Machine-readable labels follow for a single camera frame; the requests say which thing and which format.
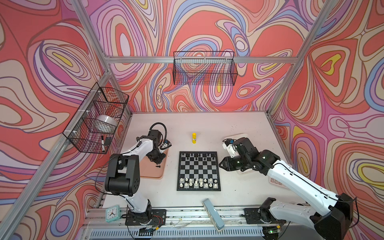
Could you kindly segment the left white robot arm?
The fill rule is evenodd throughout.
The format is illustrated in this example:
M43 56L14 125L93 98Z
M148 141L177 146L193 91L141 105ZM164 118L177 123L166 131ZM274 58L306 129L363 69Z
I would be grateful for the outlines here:
M113 154L108 162L105 190L112 195L122 196L135 214L150 214L150 200L141 197L140 162L144 158L160 165L166 154L161 149L163 135L158 130L150 130L147 135L137 137L137 142L128 151Z

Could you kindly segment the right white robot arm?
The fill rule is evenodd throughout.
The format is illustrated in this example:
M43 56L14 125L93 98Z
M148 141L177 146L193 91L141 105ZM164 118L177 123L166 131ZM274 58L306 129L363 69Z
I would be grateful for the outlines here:
M267 198L257 214L262 222L285 220L311 228L325 240L344 239L353 222L353 198L319 186L275 153L258 151L248 138L224 139L223 148L229 156L220 162L221 169L227 172L249 169L259 172L282 183L307 203L301 206Z

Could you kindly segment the pink plastic tray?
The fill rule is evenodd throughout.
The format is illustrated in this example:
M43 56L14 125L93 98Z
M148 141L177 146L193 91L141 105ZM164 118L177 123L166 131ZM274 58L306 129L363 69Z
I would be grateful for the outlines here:
M167 153L168 153L168 150L164 152L164 154L166 154L166 157L163 160L163 162L160 164L161 168L157 168L156 164L154 162L151 162L149 158L145 156L140 161L140 177L145 179L160 180L164 175L166 162L167 162Z

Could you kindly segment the white plastic tray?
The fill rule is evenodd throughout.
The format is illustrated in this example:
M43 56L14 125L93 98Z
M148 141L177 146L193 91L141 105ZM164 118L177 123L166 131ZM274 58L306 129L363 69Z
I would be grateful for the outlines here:
M240 171L241 173L252 171L255 165L254 162L260 151L248 138L248 134L234 135L232 136L232 139L235 140L234 146L239 153L238 156L231 158L233 160L235 171Z

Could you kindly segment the black and silver chessboard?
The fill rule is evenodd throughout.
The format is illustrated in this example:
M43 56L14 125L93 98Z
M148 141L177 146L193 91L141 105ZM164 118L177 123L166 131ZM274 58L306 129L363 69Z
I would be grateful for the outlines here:
M217 152L180 152L177 191L220 192Z

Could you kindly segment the pink calculator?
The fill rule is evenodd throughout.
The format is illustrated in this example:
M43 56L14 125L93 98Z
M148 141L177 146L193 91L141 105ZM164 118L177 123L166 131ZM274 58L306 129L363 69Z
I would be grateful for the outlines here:
M269 177L269 183L274 185L274 186L277 186L277 187L281 187L281 188L285 188L285 189L288 189L288 187L286 187L284 184L282 184L281 182Z

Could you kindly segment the grey stapler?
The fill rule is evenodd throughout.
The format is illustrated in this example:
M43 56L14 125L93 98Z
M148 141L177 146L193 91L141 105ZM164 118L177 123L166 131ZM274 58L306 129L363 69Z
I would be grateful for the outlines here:
M225 222L223 221L222 217L220 216L220 214L212 204L211 200L205 199L202 203L215 229L218 232L223 231L225 228Z

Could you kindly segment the black marker pen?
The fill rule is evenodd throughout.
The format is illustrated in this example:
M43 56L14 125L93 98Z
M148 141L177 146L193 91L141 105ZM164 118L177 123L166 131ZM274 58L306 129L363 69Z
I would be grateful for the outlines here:
M101 147L102 147L102 153L105 153L105 141L104 136L101 136Z

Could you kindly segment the silver tape roll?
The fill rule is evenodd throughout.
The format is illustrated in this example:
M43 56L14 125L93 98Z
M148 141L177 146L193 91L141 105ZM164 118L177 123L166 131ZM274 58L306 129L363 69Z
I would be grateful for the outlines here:
M111 116L99 115L95 120L95 128L99 131L114 131L118 122Z

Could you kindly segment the green alarm clock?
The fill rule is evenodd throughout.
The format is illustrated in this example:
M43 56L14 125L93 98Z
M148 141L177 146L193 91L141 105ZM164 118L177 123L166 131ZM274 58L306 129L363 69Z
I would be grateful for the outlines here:
M117 221L121 218L120 206L115 205L106 209L105 220L107 223Z

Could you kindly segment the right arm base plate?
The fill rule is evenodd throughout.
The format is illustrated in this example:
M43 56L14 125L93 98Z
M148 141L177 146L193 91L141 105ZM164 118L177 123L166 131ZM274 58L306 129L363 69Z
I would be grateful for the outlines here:
M274 217L270 217L267 220L262 219L262 215L259 213L259 208L244 208L244 213L241 214L246 219L246 223L251 224L265 224L265 225L285 225L286 220L277 220Z

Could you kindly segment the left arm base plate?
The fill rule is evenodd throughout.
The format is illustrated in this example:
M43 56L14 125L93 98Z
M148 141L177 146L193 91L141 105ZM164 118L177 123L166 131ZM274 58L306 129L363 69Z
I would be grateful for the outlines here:
M128 210L125 218L125 225L130 226L143 226L143 227L161 227L166 223L167 210L154 209L145 213L134 213Z

